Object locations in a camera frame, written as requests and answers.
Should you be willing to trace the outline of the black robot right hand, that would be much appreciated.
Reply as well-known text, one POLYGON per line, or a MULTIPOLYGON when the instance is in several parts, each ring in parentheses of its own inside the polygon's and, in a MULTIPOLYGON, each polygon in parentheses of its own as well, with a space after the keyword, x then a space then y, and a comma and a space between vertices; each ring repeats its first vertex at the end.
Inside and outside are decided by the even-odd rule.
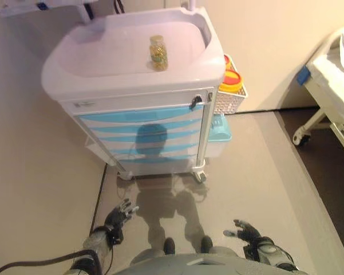
POLYGON ((258 243, 262 240, 260 232, 258 232, 255 227, 244 220, 234 219, 233 223, 237 229, 224 230, 223 235, 226 237, 241 239, 242 241, 248 243, 250 249, 257 249, 258 243))

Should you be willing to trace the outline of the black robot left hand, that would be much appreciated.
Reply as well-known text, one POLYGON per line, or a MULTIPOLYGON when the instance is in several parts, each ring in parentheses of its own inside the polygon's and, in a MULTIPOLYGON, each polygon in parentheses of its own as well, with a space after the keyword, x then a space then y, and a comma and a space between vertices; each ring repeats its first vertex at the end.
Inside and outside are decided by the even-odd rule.
POLYGON ((122 228, 138 210, 139 207, 133 205, 132 202, 126 198, 107 215, 104 225, 111 228, 122 228))

